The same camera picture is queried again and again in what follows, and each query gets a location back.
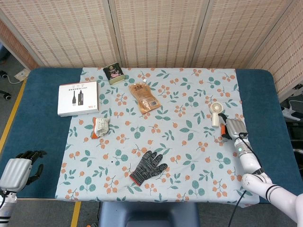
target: floral tablecloth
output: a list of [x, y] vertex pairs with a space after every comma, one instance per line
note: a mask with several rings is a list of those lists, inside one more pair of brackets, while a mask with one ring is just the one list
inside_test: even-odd
[[[100, 112], [74, 116], [56, 198], [70, 201], [194, 201], [236, 203], [244, 189], [233, 142], [211, 127], [209, 105], [244, 121], [234, 69], [123, 69], [110, 85], [101, 68], [83, 68], [80, 81], [97, 81]], [[144, 115], [128, 85], [147, 80], [161, 108]], [[110, 118], [109, 133], [90, 138], [93, 117]], [[138, 187], [129, 177], [148, 151], [168, 168]], [[247, 192], [241, 206], [259, 197]]]

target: table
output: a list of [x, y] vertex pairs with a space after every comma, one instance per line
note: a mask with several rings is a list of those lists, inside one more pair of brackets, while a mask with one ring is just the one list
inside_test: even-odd
[[[9, 158], [25, 150], [44, 149], [48, 151], [48, 155], [39, 160], [33, 169], [34, 172], [39, 162], [44, 163], [44, 177], [26, 187], [18, 194], [19, 197], [55, 196], [71, 120], [70, 117], [62, 119], [56, 114], [58, 86], [78, 82], [81, 72], [82, 69], [36, 69], [29, 76], [2, 152], [1, 172]], [[274, 183], [294, 194], [302, 193], [302, 181], [271, 74], [263, 70], [236, 70], [236, 73], [250, 141], [264, 169]], [[44, 97], [45, 102], [41, 103], [37, 99], [40, 96]]]

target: white box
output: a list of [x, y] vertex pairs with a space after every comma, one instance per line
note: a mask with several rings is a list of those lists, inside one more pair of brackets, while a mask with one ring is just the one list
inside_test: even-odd
[[59, 86], [59, 116], [66, 117], [98, 111], [98, 84], [96, 81]]

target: yellow tape line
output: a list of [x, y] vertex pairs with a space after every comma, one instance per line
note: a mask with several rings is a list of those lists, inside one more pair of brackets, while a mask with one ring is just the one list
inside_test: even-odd
[[22, 83], [22, 86], [21, 86], [21, 89], [19, 91], [18, 97], [17, 97], [16, 102], [14, 104], [14, 107], [13, 107], [11, 113], [10, 113], [9, 120], [6, 123], [5, 129], [4, 129], [3, 134], [1, 136], [1, 139], [0, 139], [0, 154], [2, 152], [5, 140], [6, 140], [7, 136], [8, 136], [8, 134], [9, 134], [10, 127], [11, 127], [13, 121], [14, 121], [17, 109], [19, 107], [20, 101], [21, 101], [22, 96], [23, 96], [23, 92], [24, 92], [24, 88], [25, 88], [25, 84], [26, 83], [27, 83], [27, 78]]
[[77, 227], [81, 202], [75, 202], [74, 213], [72, 214], [71, 227]]

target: silver robotic hand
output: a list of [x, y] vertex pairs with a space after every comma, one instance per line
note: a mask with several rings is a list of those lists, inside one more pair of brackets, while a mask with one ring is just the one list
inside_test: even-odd
[[0, 179], [0, 227], [7, 226], [11, 213], [17, 203], [17, 192], [26, 185], [39, 179], [43, 164], [40, 164], [34, 176], [29, 177], [32, 165], [39, 158], [46, 155], [45, 151], [27, 151], [11, 158], [5, 166]]
[[244, 123], [227, 119], [224, 114], [219, 115], [226, 123], [221, 130], [222, 137], [234, 141], [238, 157], [245, 171], [242, 177], [243, 188], [268, 200], [295, 221], [298, 227], [303, 227], [303, 194], [295, 196], [286, 189], [273, 184], [250, 146]]

